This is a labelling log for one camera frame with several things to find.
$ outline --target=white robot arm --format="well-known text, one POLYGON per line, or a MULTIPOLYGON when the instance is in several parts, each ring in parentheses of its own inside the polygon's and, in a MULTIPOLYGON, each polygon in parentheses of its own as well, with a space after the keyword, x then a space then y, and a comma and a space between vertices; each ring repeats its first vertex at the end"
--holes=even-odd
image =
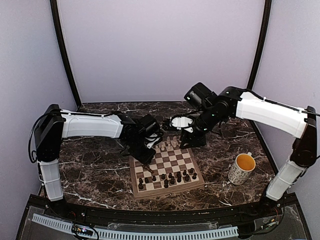
POLYGON ((143 164, 155 155, 152 148, 161 142, 163 132, 151 115, 131 119, 121 112, 92 114, 62 110, 52 104, 34 124, 35 151, 29 152, 31 162, 38 162, 41 181, 50 201, 63 199, 59 173, 59 153, 62 140, 74 136, 117 138, 127 146, 127 152, 143 164))
POLYGON ((283 130, 293 137, 293 152, 286 164, 268 185, 264 196, 278 201, 298 177, 317 159, 317 123, 313 107, 292 107, 258 96, 251 90, 227 87, 216 95, 202 83, 197 83, 184 96, 185 100, 202 113, 197 118, 174 116, 170 127, 182 129, 181 148, 206 144, 205 134, 228 118, 257 121, 283 130))

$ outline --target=white mug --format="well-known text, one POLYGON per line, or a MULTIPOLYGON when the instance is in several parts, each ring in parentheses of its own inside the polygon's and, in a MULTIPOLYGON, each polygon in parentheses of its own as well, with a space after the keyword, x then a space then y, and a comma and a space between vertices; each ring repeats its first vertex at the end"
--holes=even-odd
POLYGON ((236 156, 232 167, 229 170, 228 178, 234 185, 243 184, 256 167, 256 161, 252 153, 241 153, 236 156))

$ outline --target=black pole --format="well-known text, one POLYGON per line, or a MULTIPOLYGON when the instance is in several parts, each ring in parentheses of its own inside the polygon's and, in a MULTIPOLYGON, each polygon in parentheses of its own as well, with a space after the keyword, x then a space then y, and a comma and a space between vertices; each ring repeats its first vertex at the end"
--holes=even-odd
POLYGON ((59 18, 57 0, 50 0, 50 4, 51 4, 51 12, 52 12, 53 24, 54 24, 54 28, 55 28, 56 39, 59 44, 60 54, 62 57, 65 73, 66 73, 66 76, 69 81, 69 85, 70 85, 70 88, 72 91, 72 95, 73 95, 75 104, 79 108, 82 103, 81 103, 80 96, 79 96, 79 93, 77 90, 74 76, 71 71, 69 58, 67 55, 66 45, 65 45, 64 36, 62 33, 60 18, 59 18))
POLYGON ((264 3, 264 11, 263 11, 260 35, 259 35, 259 40, 258 40, 258 44, 256 47, 256 52, 255 52, 255 56, 254 56, 254 60, 253 60, 253 65, 252 65, 249 81, 246 86, 247 89, 252 90, 252 88, 254 87, 254 84, 255 84, 262 52, 264 50, 264 45, 265 45, 265 41, 266 41, 267 29, 268 29, 268 24, 269 24, 269 17, 270 17, 270 12, 271 12, 271 3, 272 3, 272 0, 265 0, 265 3, 264 3))

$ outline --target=chessboard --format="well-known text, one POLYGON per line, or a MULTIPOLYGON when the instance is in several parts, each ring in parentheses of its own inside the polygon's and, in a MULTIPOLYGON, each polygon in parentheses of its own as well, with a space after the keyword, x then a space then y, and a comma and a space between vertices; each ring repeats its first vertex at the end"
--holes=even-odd
POLYGON ((156 154, 150 165, 129 157, 134 198, 149 199, 205 185, 192 150, 180 149, 180 143, 175 137, 154 146, 156 154))

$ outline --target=wooden chessboard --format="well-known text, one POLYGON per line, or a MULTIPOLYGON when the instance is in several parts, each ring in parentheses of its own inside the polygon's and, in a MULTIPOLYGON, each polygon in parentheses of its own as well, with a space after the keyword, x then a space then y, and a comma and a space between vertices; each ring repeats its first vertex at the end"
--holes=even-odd
POLYGON ((171 146, 167 142, 160 142, 159 147, 155 148, 156 154, 149 165, 150 170, 142 165, 141 162, 129 157, 130 173, 132 180, 133 195, 136 199, 154 198, 169 193, 179 193, 189 191, 192 189, 202 188, 205 181, 195 161, 195 156, 190 148, 180 149, 180 141, 173 147, 173 141, 170 141, 171 146), (183 175, 184 170, 190 175, 189 181, 183 175), (181 182, 177 182, 177 172, 181 173, 181 182), (169 174, 174 175, 174 184, 170 183, 169 174), (193 179, 193 174, 197 173, 196 179, 193 179), (169 180, 169 187, 164 187, 165 179, 162 179, 162 174, 165 174, 165 179, 169 180), (143 188, 139 189, 139 179, 143 180, 143 188))

